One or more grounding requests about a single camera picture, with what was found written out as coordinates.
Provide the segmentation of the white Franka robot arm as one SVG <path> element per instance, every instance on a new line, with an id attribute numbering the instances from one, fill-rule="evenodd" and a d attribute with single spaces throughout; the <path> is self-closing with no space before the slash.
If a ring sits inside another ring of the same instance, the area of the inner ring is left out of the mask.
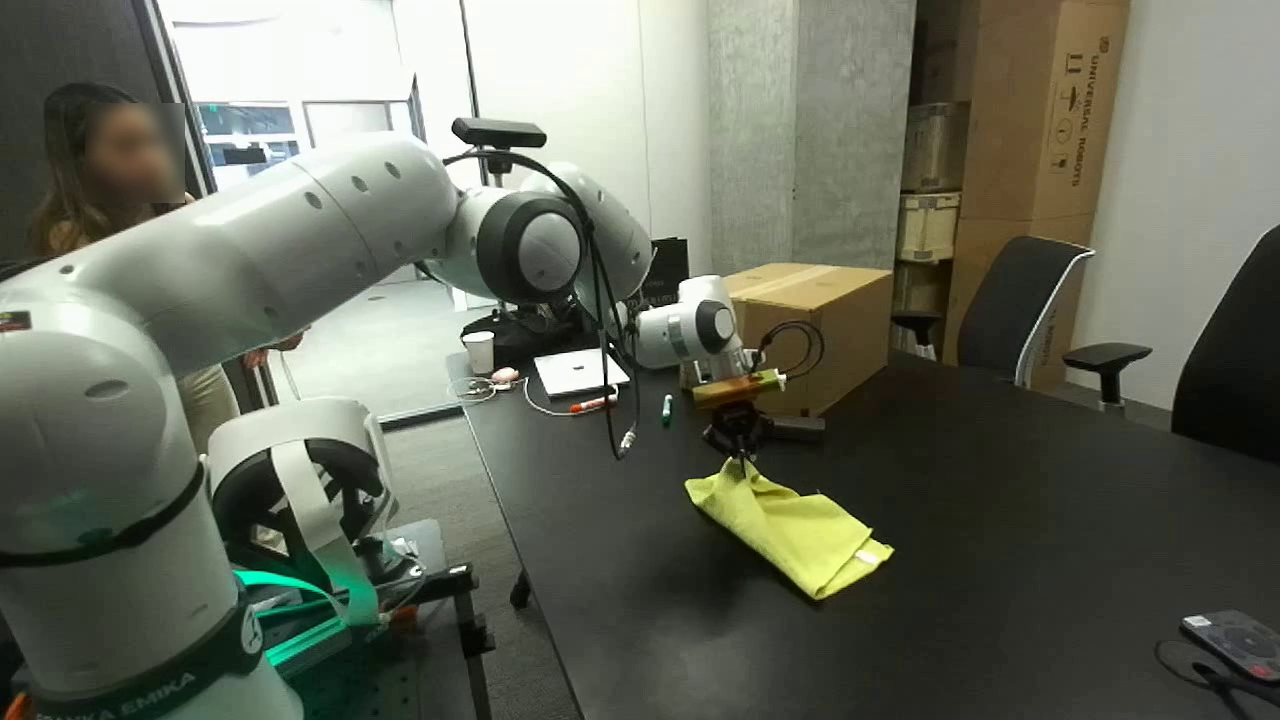
<path id="1" fill-rule="evenodd" d="M 651 270 L 637 214 L 572 164 L 463 186 L 399 133 L 270 164 L 0 283 L 5 623 L 23 720 L 302 720 L 210 511 L 179 383 L 270 346 L 403 263 L 499 304 L 572 301 L 643 367 L 735 365 L 729 295 Z"/>

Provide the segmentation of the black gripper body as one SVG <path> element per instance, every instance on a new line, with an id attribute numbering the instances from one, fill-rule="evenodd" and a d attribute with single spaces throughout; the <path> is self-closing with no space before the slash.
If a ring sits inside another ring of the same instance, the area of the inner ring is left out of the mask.
<path id="1" fill-rule="evenodd" d="M 762 417 L 747 400 L 712 406 L 703 438 L 725 454 L 752 454 L 762 438 Z"/>

